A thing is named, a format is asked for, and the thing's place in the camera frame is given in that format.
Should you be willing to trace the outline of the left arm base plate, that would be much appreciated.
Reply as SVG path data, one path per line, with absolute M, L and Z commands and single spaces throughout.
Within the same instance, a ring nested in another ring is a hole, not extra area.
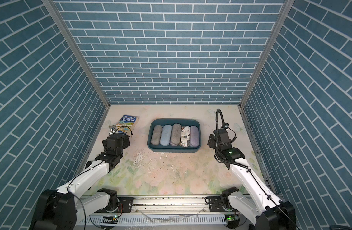
M 124 196 L 110 199 L 108 206 L 105 208 L 108 213 L 130 213 L 133 206 L 134 197 Z

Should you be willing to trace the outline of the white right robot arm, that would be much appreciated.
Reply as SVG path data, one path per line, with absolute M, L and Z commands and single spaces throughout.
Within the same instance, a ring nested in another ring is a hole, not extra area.
M 223 207 L 227 211 L 239 211 L 256 230 L 297 230 L 293 205 L 283 202 L 258 178 L 244 154 L 233 147 L 232 142 L 226 129 L 218 128 L 209 136 L 208 146 L 215 150 L 216 160 L 238 177 L 251 200 L 232 187 L 222 191 Z

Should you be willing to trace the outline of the dark grey glasses case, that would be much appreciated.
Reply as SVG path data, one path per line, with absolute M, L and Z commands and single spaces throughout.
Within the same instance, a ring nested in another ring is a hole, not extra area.
M 171 146 L 178 146 L 181 141 L 181 130 L 182 126 L 180 124 L 173 124 L 171 138 L 170 138 L 170 145 Z

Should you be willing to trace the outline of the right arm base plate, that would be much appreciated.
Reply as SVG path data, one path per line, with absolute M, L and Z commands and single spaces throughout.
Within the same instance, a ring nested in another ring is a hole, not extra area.
M 229 212 L 232 210 L 226 195 L 207 196 L 205 203 L 208 205 L 210 212 Z

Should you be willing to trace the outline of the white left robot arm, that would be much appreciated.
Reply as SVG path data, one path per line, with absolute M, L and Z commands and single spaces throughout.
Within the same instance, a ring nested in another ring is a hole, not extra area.
M 77 221 L 99 211 L 121 215 L 123 204 L 115 190 L 102 188 L 93 196 L 82 198 L 93 184 L 109 174 L 130 146 L 130 136 L 112 133 L 103 140 L 104 151 L 87 168 L 57 189 L 44 191 L 38 198 L 30 224 L 31 230 L 72 230 Z

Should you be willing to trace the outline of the newspaper print glasses case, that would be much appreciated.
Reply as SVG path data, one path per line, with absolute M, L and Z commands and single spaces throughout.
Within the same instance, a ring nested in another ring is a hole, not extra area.
M 181 137 L 179 145 L 183 148 L 190 145 L 190 126 L 181 127 Z

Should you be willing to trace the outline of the light blue glasses case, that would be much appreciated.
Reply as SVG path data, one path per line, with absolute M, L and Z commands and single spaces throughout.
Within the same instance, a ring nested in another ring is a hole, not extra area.
M 172 134 L 172 126 L 171 125 L 165 125 L 162 128 L 161 139 L 160 139 L 160 144 L 162 146 L 170 145 L 171 134 Z

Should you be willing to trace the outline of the lavender glasses case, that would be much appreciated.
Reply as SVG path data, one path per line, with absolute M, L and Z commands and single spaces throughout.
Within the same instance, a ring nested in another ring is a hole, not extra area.
M 198 147 L 199 146 L 199 129 L 197 126 L 190 127 L 190 147 Z

